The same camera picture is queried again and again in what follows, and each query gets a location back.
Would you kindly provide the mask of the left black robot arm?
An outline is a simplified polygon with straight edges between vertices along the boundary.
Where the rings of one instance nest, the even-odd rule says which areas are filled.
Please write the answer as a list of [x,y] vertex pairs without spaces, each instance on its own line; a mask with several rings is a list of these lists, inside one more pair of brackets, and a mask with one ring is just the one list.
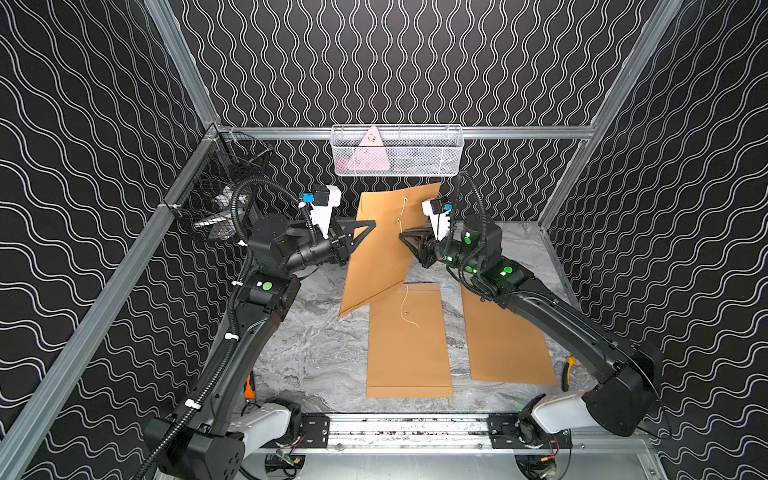
[[252,176],[232,186],[229,216],[246,259],[227,299],[227,329],[188,398],[146,425],[149,453],[135,478],[157,468],[176,479],[235,479],[262,446],[301,443],[302,412],[295,403],[276,399],[238,419],[232,409],[251,387],[257,359],[297,297],[299,271],[345,265],[375,229],[373,220],[335,217],[340,202],[333,185],[295,195]]

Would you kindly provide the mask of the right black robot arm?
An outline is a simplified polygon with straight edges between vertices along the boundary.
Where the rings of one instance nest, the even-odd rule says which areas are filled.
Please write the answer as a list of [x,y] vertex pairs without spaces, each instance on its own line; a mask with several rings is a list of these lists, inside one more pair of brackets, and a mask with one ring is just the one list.
[[572,429],[601,427],[629,437],[643,420],[664,407],[660,394],[663,355],[649,342],[633,343],[604,329],[553,293],[536,274],[502,252],[502,230],[483,205],[455,225],[446,197],[423,202],[426,227],[402,231],[400,241],[419,263],[435,263],[468,292],[536,326],[572,353],[595,386],[556,395],[540,394],[515,421],[520,442],[537,447]]

